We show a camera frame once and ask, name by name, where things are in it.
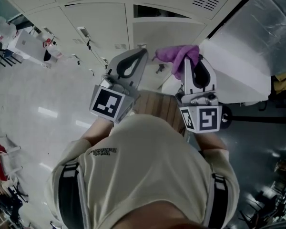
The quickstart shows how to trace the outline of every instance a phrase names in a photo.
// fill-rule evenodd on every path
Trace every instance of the yellow cloth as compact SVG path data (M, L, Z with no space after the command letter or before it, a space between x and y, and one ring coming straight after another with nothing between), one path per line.
M273 87L276 91L276 94L286 90L286 73L276 75L276 78L279 80L278 82L273 83Z

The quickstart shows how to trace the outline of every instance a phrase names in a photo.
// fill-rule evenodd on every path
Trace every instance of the black strap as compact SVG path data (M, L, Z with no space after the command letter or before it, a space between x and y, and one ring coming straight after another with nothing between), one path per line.
M228 209L228 186L223 176L212 174L214 183L214 201L210 217L209 228L220 229L223 227Z
M63 223L69 229L84 229L77 181L78 163L67 163L58 185L58 203Z

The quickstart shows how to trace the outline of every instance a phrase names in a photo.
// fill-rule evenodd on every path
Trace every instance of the locker vent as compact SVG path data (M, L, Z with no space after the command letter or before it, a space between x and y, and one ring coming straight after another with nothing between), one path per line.
M73 41L74 41L76 44L84 44L84 42L83 42L81 39L73 39Z
M220 0L194 0L193 4L204 9L213 11Z
M118 43L115 43L115 44L114 44L114 48L115 48L115 49L127 50L126 44L118 44Z

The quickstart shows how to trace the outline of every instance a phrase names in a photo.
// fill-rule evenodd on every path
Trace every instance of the black pole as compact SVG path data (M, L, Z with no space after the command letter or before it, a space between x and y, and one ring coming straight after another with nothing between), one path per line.
M254 116L224 116L224 119L230 121L247 121L247 122L262 122L286 124L286 117L254 117Z

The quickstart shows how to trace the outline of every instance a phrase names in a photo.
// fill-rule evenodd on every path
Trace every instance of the shirt sleeve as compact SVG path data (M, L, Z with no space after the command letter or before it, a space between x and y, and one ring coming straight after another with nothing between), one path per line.
M61 218L59 215L59 207L58 207L58 197L57 192L58 183L61 171L63 169L63 165L85 153L87 149L91 147L91 144L85 140L80 139L77 141L71 142L67 148L62 153L62 156L57 164L57 166L53 169L49 179L47 180L46 187L44 190L44 195L47 201L47 205L52 213L52 215L61 223Z
M223 149L211 149L204 151L205 160L210 164L213 172L225 177L229 188L229 200L227 215L225 217L225 227L227 223L232 219L238 199L239 199L239 184L234 173L234 170L229 163L229 151Z

